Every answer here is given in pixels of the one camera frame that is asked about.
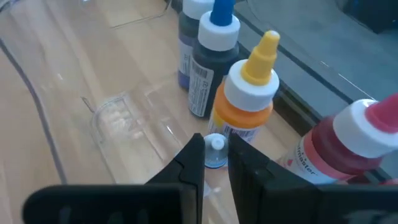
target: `clear plastic container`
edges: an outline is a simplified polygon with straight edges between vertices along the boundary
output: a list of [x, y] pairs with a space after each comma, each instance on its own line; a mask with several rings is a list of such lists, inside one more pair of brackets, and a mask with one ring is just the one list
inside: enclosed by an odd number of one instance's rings
[[[20, 223], [24, 200], [47, 185], [143, 184], [193, 133], [206, 134], [176, 82], [177, 13], [110, 29], [117, 23], [103, 10], [77, 0], [1, 9], [0, 100], [15, 111], [1, 122], [21, 145], [0, 152], [6, 223]], [[237, 223], [227, 170], [205, 173], [203, 223]]]

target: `white bottle cap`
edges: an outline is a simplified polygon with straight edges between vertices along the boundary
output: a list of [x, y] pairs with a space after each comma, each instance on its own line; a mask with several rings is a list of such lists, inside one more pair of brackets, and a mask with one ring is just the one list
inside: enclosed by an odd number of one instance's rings
[[279, 88], [279, 77], [271, 70], [271, 77], [266, 85], [253, 85], [241, 75], [247, 59], [236, 62], [229, 70], [225, 80], [224, 94], [234, 107], [248, 112], [257, 112], [267, 108]]
[[222, 134], [206, 135], [205, 139], [205, 166], [217, 169], [228, 161], [228, 139]]
[[210, 21], [211, 12], [206, 12], [200, 18], [198, 40], [207, 49], [222, 52], [231, 50], [238, 42], [241, 23], [232, 15], [232, 23], [218, 26]]
[[351, 152], [366, 158], [378, 158], [398, 150], [398, 133], [377, 128], [365, 115], [365, 111], [375, 103], [377, 101], [374, 100], [355, 101], [333, 120], [333, 129], [340, 142]]
[[182, 12], [191, 19], [200, 20], [201, 16], [211, 11], [214, 0], [183, 0]]

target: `wood grain surface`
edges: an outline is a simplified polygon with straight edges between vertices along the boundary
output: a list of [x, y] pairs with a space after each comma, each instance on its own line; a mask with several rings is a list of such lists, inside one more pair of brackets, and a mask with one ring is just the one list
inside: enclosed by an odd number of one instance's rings
[[[32, 79], [45, 105], [62, 167], [59, 170], [56, 166], [29, 90], [1, 53], [2, 224], [22, 223], [24, 200], [42, 187], [122, 183], [118, 177], [128, 182], [132, 176], [136, 178], [132, 183], [141, 183], [167, 162], [149, 151], [118, 151], [115, 159], [124, 159], [123, 166], [106, 166], [104, 152], [90, 134], [93, 114], [82, 97], [96, 109], [109, 97], [135, 89], [140, 83], [163, 83], [158, 93], [164, 110], [173, 117], [173, 125], [186, 136], [183, 144], [193, 133], [206, 134], [207, 121], [191, 115], [187, 92], [177, 83], [178, 15], [168, 10], [159, 18], [110, 29], [159, 14], [164, 8], [163, 0], [32, 0], [22, 1], [1, 15], [0, 36]], [[254, 146], [277, 159], [293, 148], [299, 137], [274, 112]], [[209, 189], [203, 223], [237, 223], [227, 171], [205, 173]]]

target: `small bottle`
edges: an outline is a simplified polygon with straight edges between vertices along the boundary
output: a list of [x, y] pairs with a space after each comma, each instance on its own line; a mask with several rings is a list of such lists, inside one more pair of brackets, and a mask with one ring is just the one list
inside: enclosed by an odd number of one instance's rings
[[214, 0], [183, 0], [182, 12], [178, 19], [178, 45], [180, 47], [180, 66], [178, 83], [189, 88], [189, 71], [192, 44], [198, 37], [201, 16], [213, 8]]
[[379, 167], [398, 149], [398, 94], [381, 102], [358, 100], [322, 120], [278, 160], [314, 184], [348, 180]]
[[248, 60], [236, 62], [217, 89], [209, 133], [229, 136], [237, 133], [251, 142], [272, 111], [272, 99], [279, 77], [272, 69], [277, 57], [280, 35], [266, 32]]
[[217, 169], [228, 161], [228, 139], [222, 134], [205, 136], [205, 166]]
[[208, 118], [216, 90], [232, 64], [238, 60], [241, 27], [232, 15], [234, 0], [216, 0], [211, 12], [200, 18], [198, 39], [193, 45], [190, 70], [189, 108]]

